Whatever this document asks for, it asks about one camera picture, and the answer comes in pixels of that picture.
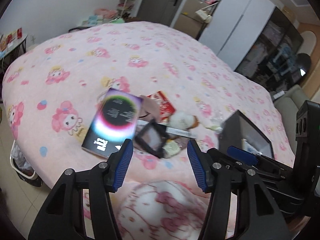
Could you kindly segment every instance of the red package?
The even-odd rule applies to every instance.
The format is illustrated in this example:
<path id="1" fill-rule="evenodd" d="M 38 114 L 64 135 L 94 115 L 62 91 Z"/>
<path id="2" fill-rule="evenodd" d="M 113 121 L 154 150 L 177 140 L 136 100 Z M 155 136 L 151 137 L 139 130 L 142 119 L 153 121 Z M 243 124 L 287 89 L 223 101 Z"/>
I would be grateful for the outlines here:
<path id="1" fill-rule="evenodd" d="M 19 28 L 17 31 L 17 38 L 21 39 L 22 38 L 22 28 Z"/>
<path id="2" fill-rule="evenodd" d="M 10 34 L 7 36 L 7 44 L 9 44 L 11 41 L 12 41 L 12 34 L 10 33 Z"/>
<path id="3" fill-rule="evenodd" d="M 176 111 L 176 109 L 174 109 L 174 107 L 171 105 L 170 101 L 165 97 L 163 92 L 159 91 L 148 97 L 155 100 L 159 105 L 161 121 L 168 118 Z"/>

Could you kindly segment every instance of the tiled floor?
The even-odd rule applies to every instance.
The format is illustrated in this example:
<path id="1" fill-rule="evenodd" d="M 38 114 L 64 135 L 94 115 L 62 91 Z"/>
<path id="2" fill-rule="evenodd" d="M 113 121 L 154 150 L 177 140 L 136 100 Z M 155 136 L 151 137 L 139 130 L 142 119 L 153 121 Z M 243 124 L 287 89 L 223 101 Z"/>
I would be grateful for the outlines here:
<path id="1" fill-rule="evenodd" d="M 5 116 L 0 125 L 0 187 L 6 203 L 8 217 L 20 233 L 28 239 L 33 221 L 50 189 L 43 184 L 33 187 L 22 181 L 9 162 L 13 137 Z"/>

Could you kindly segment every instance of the beige sofa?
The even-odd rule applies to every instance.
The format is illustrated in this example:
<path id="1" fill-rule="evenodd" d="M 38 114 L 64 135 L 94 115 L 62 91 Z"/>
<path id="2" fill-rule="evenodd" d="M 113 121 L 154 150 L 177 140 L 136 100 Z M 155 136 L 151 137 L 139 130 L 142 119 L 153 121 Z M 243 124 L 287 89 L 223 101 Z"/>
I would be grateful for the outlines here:
<path id="1" fill-rule="evenodd" d="M 289 91 L 274 102 L 282 116 L 285 133 L 294 154 L 297 150 L 296 115 L 305 100 L 310 100 L 299 85 L 294 85 Z"/>

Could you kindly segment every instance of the metal screw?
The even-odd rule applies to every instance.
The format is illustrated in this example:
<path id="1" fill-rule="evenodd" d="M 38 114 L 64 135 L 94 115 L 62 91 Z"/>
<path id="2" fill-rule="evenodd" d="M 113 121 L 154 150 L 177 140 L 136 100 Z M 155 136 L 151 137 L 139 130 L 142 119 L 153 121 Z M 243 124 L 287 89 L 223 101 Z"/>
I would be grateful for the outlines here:
<path id="1" fill-rule="evenodd" d="M 247 170 L 247 173 L 248 173 L 250 176 L 253 176 L 253 175 L 256 174 L 256 172 L 255 172 L 253 169 Z"/>
<path id="2" fill-rule="evenodd" d="M 71 175 L 72 173 L 73 173 L 72 169 L 67 169 L 64 171 L 64 174 L 66 174 L 66 175 Z"/>
<path id="3" fill-rule="evenodd" d="M 99 163 L 99 168 L 104 169 L 106 167 L 108 167 L 108 163 L 106 162 Z"/>
<path id="4" fill-rule="evenodd" d="M 212 164 L 212 167 L 214 167 L 215 169 L 220 169 L 222 167 L 222 165 L 220 163 L 214 163 Z"/>

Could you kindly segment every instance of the pink blanket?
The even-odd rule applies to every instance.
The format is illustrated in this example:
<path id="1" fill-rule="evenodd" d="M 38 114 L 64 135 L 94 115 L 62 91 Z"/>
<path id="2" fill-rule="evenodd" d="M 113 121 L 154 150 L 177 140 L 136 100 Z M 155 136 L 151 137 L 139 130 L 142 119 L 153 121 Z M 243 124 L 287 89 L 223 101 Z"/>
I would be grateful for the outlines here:
<path id="1" fill-rule="evenodd" d="M 137 96 L 162 90 L 177 110 L 199 118 L 193 132 L 203 151 L 219 148 L 215 132 L 204 128 L 215 113 L 227 119 L 240 109 L 271 140 L 276 160 L 293 165 L 281 115 L 263 87 L 167 26 L 106 24 L 48 40 L 5 73 L 3 99 L 12 133 L 49 187 L 65 169 L 87 170 L 103 160 L 83 151 L 81 140 L 110 86 Z M 132 188 L 129 183 L 155 180 L 177 182 L 208 198 L 197 187 L 186 151 L 159 160 L 135 150 L 117 203 Z"/>

